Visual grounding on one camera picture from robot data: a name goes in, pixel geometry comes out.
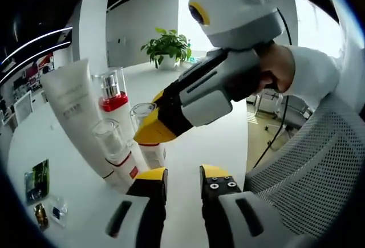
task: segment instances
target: black cable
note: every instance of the black cable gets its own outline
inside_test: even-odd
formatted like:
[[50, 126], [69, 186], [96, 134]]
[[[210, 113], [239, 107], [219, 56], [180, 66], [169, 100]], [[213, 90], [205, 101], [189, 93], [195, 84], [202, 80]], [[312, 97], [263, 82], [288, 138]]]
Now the black cable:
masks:
[[[287, 23], [285, 21], [285, 18], [284, 16], [282, 15], [280, 9], [278, 8], [278, 12], [280, 14], [280, 17], [281, 19], [283, 20], [284, 22], [284, 26], [285, 26], [285, 29], [286, 29], [286, 33], [287, 33], [287, 38], [289, 40], [289, 45], [292, 45], [292, 42], [291, 42], [291, 36], [290, 36], [290, 32], [289, 32], [289, 28], [287, 26]], [[260, 158], [258, 158], [257, 162], [255, 163], [255, 165], [253, 166], [253, 168], [255, 168], [259, 162], [262, 160], [262, 158], [264, 157], [264, 155], [266, 154], [266, 152], [269, 150], [269, 148], [271, 147], [271, 145], [274, 143], [275, 139], [277, 138], [277, 136], [279, 135], [281, 129], [283, 128], [283, 125], [284, 125], [284, 119], [285, 119], [285, 115], [286, 115], [286, 110], [287, 110], [287, 104], [289, 102], [289, 96], [286, 97], [286, 101], [285, 101], [285, 107], [284, 107], [284, 113], [283, 113], [283, 117], [281, 119], [281, 124], [280, 124], [280, 127], [279, 127], [279, 130], [278, 132], [276, 132], [275, 136], [273, 137], [273, 139], [269, 142], [269, 145], [267, 146], [267, 148], [265, 149], [265, 151], [261, 154]]]

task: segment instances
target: person's hand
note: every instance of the person's hand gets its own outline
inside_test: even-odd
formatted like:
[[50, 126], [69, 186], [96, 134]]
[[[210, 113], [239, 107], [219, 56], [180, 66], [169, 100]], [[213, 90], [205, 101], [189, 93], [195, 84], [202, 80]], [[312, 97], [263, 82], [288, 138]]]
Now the person's hand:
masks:
[[268, 84], [276, 83], [279, 92], [286, 92], [294, 79], [295, 63], [291, 51], [277, 44], [260, 57], [261, 80], [256, 93]]

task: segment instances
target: white column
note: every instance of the white column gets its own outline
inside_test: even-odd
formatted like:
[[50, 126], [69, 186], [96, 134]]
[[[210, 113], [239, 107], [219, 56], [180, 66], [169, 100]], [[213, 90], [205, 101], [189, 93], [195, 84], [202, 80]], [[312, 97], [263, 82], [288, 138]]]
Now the white column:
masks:
[[53, 52], [53, 65], [55, 69], [68, 66], [72, 62], [72, 46]]
[[108, 0], [81, 0], [72, 16], [73, 60], [88, 59], [90, 74], [108, 70], [106, 18]]

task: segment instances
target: silver bottle cap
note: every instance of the silver bottle cap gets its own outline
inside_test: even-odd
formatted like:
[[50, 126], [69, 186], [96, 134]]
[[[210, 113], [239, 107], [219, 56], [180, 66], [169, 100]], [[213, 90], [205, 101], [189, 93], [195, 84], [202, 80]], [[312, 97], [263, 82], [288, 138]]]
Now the silver bottle cap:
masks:
[[100, 77], [102, 78], [102, 91], [105, 99], [110, 99], [120, 94], [119, 82], [115, 72], [103, 74]]

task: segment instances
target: mesh chair back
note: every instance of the mesh chair back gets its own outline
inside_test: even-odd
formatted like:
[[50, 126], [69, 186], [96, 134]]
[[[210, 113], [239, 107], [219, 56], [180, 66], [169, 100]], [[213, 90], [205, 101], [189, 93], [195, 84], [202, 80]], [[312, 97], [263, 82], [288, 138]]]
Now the mesh chair back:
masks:
[[328, 95], [270, 161], [246, 175], [244, 190], [278, 209], [293, 232], [319, 237], [347, 201], [364, 158], [365, 123]]

